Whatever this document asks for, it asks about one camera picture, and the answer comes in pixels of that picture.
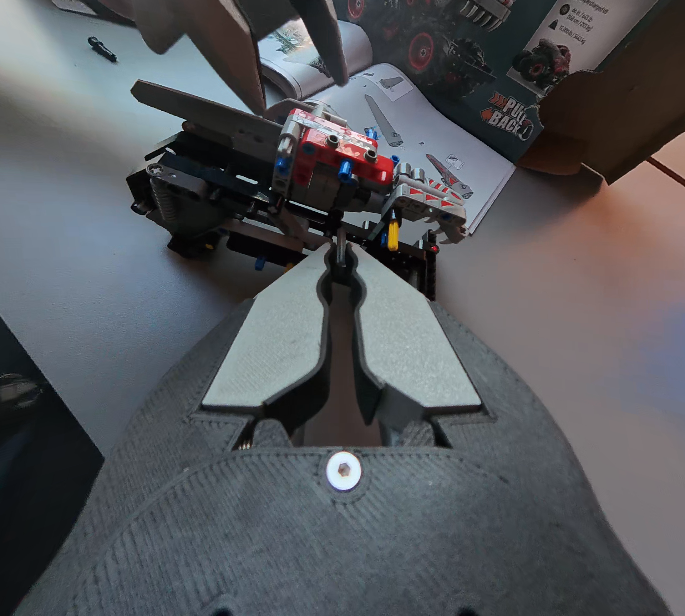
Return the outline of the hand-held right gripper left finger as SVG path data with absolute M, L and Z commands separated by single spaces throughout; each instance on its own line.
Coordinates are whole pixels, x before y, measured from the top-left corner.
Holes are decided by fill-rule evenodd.
M 330 394 L 331 244 L 256 295 L 201 405 L 279 421 L 289 434 Z

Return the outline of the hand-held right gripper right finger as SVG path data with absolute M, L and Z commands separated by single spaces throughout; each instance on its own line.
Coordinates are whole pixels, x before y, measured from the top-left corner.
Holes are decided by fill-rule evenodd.
M 424 294 L 358 244 L 347 244 L 357 404 L 383 445 L 412 423 L 475 414 L 483 403 Z

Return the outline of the lego truck model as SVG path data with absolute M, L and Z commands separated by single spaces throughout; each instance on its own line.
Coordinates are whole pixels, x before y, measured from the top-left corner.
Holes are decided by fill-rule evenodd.
M 446 178 L 380 153 L 373 132 L 353 131 L 329 107 L 284 99 L 254 116 L 138 80 L 135 100 L 183 120 L 127 177 L 132 211 L 170 235 L 187 260 L 220 242 L 285 269 L 339 239 L 357 244 L 436 300 L 438 236 L 468 234 L 465 199 Z

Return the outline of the lego instruction booklet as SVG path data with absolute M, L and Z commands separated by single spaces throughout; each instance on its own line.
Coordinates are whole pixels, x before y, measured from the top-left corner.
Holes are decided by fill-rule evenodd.
M 346 86 L 329 76 L 300 19 L 259 42 L 263 75 L 287 98 L 324 104 L 356 132 L 373 129 L 383 155 L 396 155 L 454 189 L 465 199 L 466 227 L 473 234 L 514 165 L 443 116 L 398 68 L 372 64 L 371 42 L 361 27 L 338 25 Z

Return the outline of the person's dark clothing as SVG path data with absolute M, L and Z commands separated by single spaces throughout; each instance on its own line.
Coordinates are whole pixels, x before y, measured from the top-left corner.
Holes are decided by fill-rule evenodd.
M 64 401 L 1 322 L 1 614 L 62 547 L 103 464 Z

